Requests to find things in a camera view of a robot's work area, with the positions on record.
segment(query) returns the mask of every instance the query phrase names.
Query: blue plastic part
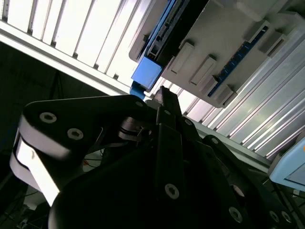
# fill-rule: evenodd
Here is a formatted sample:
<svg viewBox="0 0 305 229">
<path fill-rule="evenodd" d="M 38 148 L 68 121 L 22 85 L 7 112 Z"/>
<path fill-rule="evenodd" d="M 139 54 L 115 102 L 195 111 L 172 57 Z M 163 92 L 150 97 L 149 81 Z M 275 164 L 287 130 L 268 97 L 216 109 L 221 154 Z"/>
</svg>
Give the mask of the blue plastic part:
<svg viewBox="0 0 305 229">
<path fill-rule="evenodd" d="M 144 45 L 144 49 L 139 54 L 138 58 L 140 60 L 140 63 L 132 75 L 132 79 L 147 90 L 151 90 L 153 88 L 153 85 L 161 74 L 163 67 L 146 57 L 146 53 L 152 42 L 154 41 L 155 37 L 157 36 L 161 26 L 163 25 L 167 15 L 169 14 L 175 2 L 176 0 L 168 0 L 168 3 L 158 24 L 156 25 L 146 44 Z"/>
<path fill-rule="evenodd" d="M 305 191 L 305 176 L 303 175 L 305 164 L 305 137 L 289 149 L 277 163 L 273 171 L 269 171 L 270 179 L 278 184 Z M 304 183 L 297 183 L 289 179 L 291 174 L 300 170 Z"/>
<path fill-rule="evenodd" d="M 144 56 L 134 71 L 132 79 L 151 90 L 162 70 L 163 68 L 159 64 Z"/>
<path fill-rule="evenodd" d="M 218 75 L 218 83 L 214 88 L 209 92 L 208 96 L 211 97 L 217 88 L 225 81 L 225 79 L 231 74 L 231 72 L 237 67 L 237 65 L 243 60 L 243 58 L 249 53 L 249 51 L 255 46 L 255 44 L 261 39 L 261 37 L 268 30 L 267 26 L 264 26 L 263 29 L 257 34 L 251 43 L 244 42 L 239 50 L 233 55 L 229 62 L 224 66 Z"/>
<path fill-rule="evenodd" d="M 142 100 L 145 98 L 144 88 L 141 88 L 140 85 L 137 82 L 132 83 L 132 86 L 130 87 L 129 94 L 133 94 L 133 95 L 139 97 Z"/>
</svg>

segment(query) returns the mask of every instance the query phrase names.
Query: blue stripe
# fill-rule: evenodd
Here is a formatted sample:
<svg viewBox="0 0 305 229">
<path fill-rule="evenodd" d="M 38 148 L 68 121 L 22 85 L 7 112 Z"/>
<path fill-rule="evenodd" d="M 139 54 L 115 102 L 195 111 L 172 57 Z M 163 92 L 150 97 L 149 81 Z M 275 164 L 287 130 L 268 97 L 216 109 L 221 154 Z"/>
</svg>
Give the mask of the blue stripe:
<svg viewBox="0 0 305 229">
<path fill-rule="evenodd" d="M 239 50 L 233 55 L 229 62 L 224 66 L 220 71 L 217 80 L 218 83 L 208 94 L 208 97 L 211 97 L 217 88 L 225 81 L 225 79 L 231 74 L 231 72 L 237 67 L 237 65 L 243 60 L 243 58 L 249 53 L 249 51 L 255 46 L 255 44 L 261 39 L 261 37 L 268 30 L 267 26 L 264 26 L 263 29 L 258 33 L 258 35 L 253 39 L 251 43 L 244 42 Z"/>
</svg>

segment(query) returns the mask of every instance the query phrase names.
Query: screw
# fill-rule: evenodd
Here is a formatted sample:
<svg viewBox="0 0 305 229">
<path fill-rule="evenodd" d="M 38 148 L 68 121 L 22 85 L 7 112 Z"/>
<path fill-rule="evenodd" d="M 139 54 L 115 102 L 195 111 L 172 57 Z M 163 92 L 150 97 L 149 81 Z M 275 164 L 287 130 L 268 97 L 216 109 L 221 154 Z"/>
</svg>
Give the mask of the screw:
<svg viewBox="0 0 305 229">
<path fill-rule="evenodd" d="M 279 217 L 277 216 L 277 214 L 274 211 L 269 211 L 269 214 L 275 222 L 277 222 L 277 223 L 280 222 Z"/>
<path fill-rule="evenodd" d="M 282 216 L 286 219 L 288 223 L 292 223 L 290 216 L 286 212 L 282 211 Z"/>
<path fill-rule="evenodd" d="M 177 199 L 179 197 L 179 190 L 177 187 L 173 184 L 167 184 L 165 185 L 165 193 L 171 198 L 171 199 Z"/>
<path fill-rule="evenodd" d="M 50 112 L 43 112 L 39 115 L 39 118 L 44 123 L 54 123 L 57 120 L 57 117 L 55 114 L 52 114 Z"/>
<path fill-rule="evenodd" d="M 69 129 L 67 135 L 68 138 L 71 138 L 73 140 L 81 140 L 84 137 L 82 131 L 76 128 Z"/>
<path fill-rule="evenodd" d="M 185 123 L 188 124 L 188 125 L 192 125 L 192 122 L 188 119 L 185 119 Z"/>
<path fill-rule="evenodd" d="M 139 107 L 143 107 L 143 104 L 139 101 L 135 102 L 135 104 L 137 104 Z"/>
<path fill-rule="evenodd" d="M 212 142 L 214 142 L 215 144 L 218 144 L 218 141 L 217 141 L 216 138 L 212 138 L 211 140 L 212 140 Z"/>
<path fill-rule="evenodd" d="M 236 222 L 241 223 L 243 221 L 242 214 L 236 208 L 229 207 L 229 213 Z"/>
</svg>

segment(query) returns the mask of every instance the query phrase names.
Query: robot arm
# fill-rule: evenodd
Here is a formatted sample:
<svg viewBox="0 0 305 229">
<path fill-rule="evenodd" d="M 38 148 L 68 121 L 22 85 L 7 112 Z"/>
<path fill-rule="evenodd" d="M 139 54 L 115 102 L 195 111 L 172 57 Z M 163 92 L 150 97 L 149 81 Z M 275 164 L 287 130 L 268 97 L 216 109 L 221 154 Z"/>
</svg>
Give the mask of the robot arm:
<svg viewBox="0 0 305 229">
<path fill-rule="evenodd" d="M 199 137 L 175 94 L 162 87 L 155 100 L 157 109 L 133 95 L 24 108 L 10 166 L 46 197 L 50 229 L 296 227 L 219 139 Z M 85 155 L 103 148 L 108 156 L 84 173 Z"/>
</svg>

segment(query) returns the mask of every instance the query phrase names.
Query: ceiling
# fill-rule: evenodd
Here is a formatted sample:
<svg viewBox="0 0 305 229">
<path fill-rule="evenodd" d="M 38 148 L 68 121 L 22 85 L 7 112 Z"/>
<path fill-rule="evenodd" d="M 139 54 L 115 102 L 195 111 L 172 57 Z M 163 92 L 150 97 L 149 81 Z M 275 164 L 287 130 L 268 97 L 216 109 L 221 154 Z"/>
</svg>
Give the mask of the ceiling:
<svg viewBox="0 0 305 229">
<path fill-rule="evenodd" d="M 0 0 L 0 41 L 109 95 L 128 94 L 137 63 L 128 52 L 153 0 Z M 182 112 L 246 152 L 267 158 L 305 128 L 305 21 L 240 88 L 215 108 L 170 81 Z"/>
</svg>

